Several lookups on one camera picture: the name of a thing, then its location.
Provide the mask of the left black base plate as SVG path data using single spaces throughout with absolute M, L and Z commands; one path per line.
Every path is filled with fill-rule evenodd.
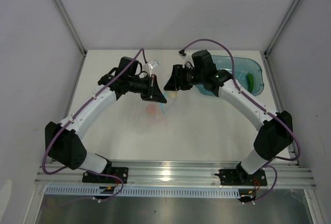
M 120 183 L 119 179 L 114 178 L 114 176 L 120 178 L 124 184 L 127 183 L 129 169 L 127 167 L 107 167 L 105 168 L 101 174 L 111 175 L 109 176 L 101 176 L 96 173 L 85 172 L 82 177 L 83 183 L 96 183 L 96 184 L 116 184 Z

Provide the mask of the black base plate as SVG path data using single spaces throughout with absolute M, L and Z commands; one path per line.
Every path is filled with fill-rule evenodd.
M 127 183 L 129 169 L 127 167 L 107 167 L 105 168 L 101 174 L 111 175 L 109 176 L 101 176 L 96 173 L 85 172 L 82 177 L 83 183 L 96 183 L 96 184 L 116 184 L 120 183 L 119 179 L 114 178 L 114 176 L 120 178 L 124 184 Z
M 251 175 L 237 169 L 220 169 L 215 176 L 219 177 L 222 186 L 254 186 L 256 181 L 260 186 L 267 186 L 266 174 L 262 169 Z

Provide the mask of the aluminium corner post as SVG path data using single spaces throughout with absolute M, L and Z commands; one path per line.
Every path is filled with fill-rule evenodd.
M 303 0 L 292 0 L 291 1 L 291 4 L 290 4 L 288 10 L 286 11 L 275 34 L 272 36 L 272 39 L 270 40 L 266 50 L 264 51 L 264 56 L 266 57 L 266 59 L 268 59 L 270 57 L 273 49 L 276 47 L 277 43 L 280 41 L 282 35 L 284 34 L 287 27 L 291 23 L 292 19 L 294 18 L 295 14 L 298 11 L 302 2 L 303 2 Z
M 76 28 L 74 27 L 74 24 L 62 2 L 62 0 L 52 0 L 59 16 L 61 17 L 62 19 L 62 22 L 64 23 L 66 29 L 68 30 L 71 38 L 73 39 L 74 43 L 76 44 L 78 50 L 80 51 L 80 53 L 85 56 L 87 51 L 86 49 L 84 48 L 84 45 L 77 33 L 77 30 Z

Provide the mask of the right aluminium corner post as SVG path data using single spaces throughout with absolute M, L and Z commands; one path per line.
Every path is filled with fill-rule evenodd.
M 302 2 L 303 2 L 303 0 L 292 0 L 291 1 L 291 4 L 290 4 L 288 10 L 286 11 L 275 34 L 272 36 L 272 39 L 270 40 L 266 50 L 264 51 L 264 56 L 266 57 L 266 59 L 268 59 L 270 57 L 273 49 L 276 47 L 277 43 L 280 41 L 282 35 L 284 34 L 287 27 L 291 23 L 292 19 L 294 18 L 295 14 L 298 11 Z

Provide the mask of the white egg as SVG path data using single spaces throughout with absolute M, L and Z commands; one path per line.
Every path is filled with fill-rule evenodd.
M 171 99 L 175 99 L 177 97 L 178 92 L 177 91 L 167 91 L 167 95 Z

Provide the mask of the right aluminium side rail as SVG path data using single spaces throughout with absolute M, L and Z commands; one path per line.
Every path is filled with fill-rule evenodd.
M 262 62 L 266 71 L 266 76 L 270 85 L 270 89 L 273 95 L 273 99 L 275 102 L 275 106 L 278 112 L 282 112 L 285 110 L 282 100 L 281 100 L 281 96 L 280 96 L 280 91 L 279 88 L 277 86 L 277 82 L 276 82 L 276 78 L 272 72 L 272 68 L 269 62 L 268 57 L 265 55 L 264 52 L 261 52 L 261 57 L 262 57 Z M 293 142 L 291 145 L 289 145 L 288 147 L 288 151 L 290 153 L 290 158 L 289 159 L 281 159 L 283 161 L 288 161 L 289 163 L 293 163 L 296 164 L 299 168 L 302 166 L 301 162 L 300 162 L 300 157 L 302 155 L 302 147 L 301 147 L 301 143 L 298 140 L 297 135 L 294 133 L 294 131 L 292 131 L 292 133 L 290 134 L 290 136 L 293 138 Z

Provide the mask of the brown egg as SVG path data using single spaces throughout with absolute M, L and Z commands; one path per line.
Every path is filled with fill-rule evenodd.
M 157 114 L 157 108 L 155 105 L 149 105 L 146 109 L 148 115 L 155 116 Z

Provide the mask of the aluminium front rail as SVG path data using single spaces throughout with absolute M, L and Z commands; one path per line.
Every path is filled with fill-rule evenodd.
M 218 171 L 234 169 L 237 162 L 115 160 L 112 165 L 128 168 L 128 186 L 211 188 L 220 186 Z M 275 182 L 276 189 L 316 189 L 310 169 L 294 162 L 271 165 L 265 169 L 268 186 Z

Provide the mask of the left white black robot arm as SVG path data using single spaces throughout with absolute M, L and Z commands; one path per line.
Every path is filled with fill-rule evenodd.
M 80 109 L 59 123 L 49 122 L 45 127 L 46 151 L 42 161 L 45 174 L 56 174 L 60 170 L 48 171 L 48 157 L 60 162 L 63 168 L 82 169 L 94 174 L 100 182 L 108 182 L 112 177 L 111 162 L 97 154 L 88 152 L 82 143 L 86 132 L 99 115 L 117 102 L 126 93 L 139 94 L 143 101 L 167 103 L 161 92 L 157 76 L 144 72 L 137 73 L 141 63 L 136 59 L 122 57 L 118 67 L 102 76 L 98 84 Z

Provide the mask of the green cucumber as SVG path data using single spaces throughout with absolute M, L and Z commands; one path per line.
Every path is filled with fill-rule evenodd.
M 247 74 L 247 85 L 248 85 L 248 91 L 252 93 L 254 90 L 254 77 L 253 74 L 251 73 Z

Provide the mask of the left aluminium corner post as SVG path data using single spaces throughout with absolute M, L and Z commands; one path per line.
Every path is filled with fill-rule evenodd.
M 76 28 L 74 27 L 74 24 L 62 2 L 62 0 L 52 0 L 59 16 L 61 17 L 62 19 L 62 22 L 64 23 L 66 29 L 68 30 L 71 38 L 73 39 L 74 43 L 76 44 L 78 50 L 80 51 L 80 53 L 85 56 L 87 51 L 86 49 L 84 48 L 84 45 L 77 33 L 77 30 Z

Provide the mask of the clear zip top bag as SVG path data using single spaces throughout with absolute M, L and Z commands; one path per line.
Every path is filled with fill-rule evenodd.
M 164 91 L 163 95 L 166 98 L 167 103 L 146 102 L 142 104 L 141 110 L 138 112 L 138 116 L 137 116 L 138 118 L 137 128 L 145 130 L 147 128 L 154 126 L 155 124 L 157 124 L 158 122 L 160 122 L 165 118 L 166 113 L 169 111 L 169 109 L 175 102 L 176 98 L 175 99 L 169 98 L 167 95 L 167 91 Z M 146 111 L 147 107 L 150 104 L 155 105 L 157 108 L 157 114 L 155 116 L 148 115 Z

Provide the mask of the blue plastic tub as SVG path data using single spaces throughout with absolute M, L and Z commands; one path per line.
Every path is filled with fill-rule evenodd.
M 211 55 L 216 70 L 226 70 L 232 74 L 232 60 L 229 56 Z M 251 93 L 254 96 L 261 94 L 264 90 L 262 67 L 254 60 L 244 57 L 233 57 L 235 65 L 235 77 L 239 84 L 248 91 L 247 74 L 251 73 L 254 77 L 254 90 Z

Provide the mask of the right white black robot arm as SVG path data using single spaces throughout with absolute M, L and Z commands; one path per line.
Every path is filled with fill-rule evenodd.
M 287 111 L 276 112 L 260 103 L 244 89 L 235 76 L 217 69 L 207 50 L 192 53 L 188 65 L 173 65 L 165 91 L 187 91 L 195 85 L 203 87 L 236 108 L 256 128 L 253 150 L 236 166 L 236 178 L 249 184 L 255 173 L 287 148 L 294 140 L 292 117 Z

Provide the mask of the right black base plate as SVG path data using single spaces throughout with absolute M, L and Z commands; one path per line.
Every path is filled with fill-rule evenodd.
M 237 169 L 220 169 L 215 176 L 219 177 L 222 186 L 254 186 L 256 181 L 260 186 L 267 186 L 266 174 L 262 169 L 251 175 Z

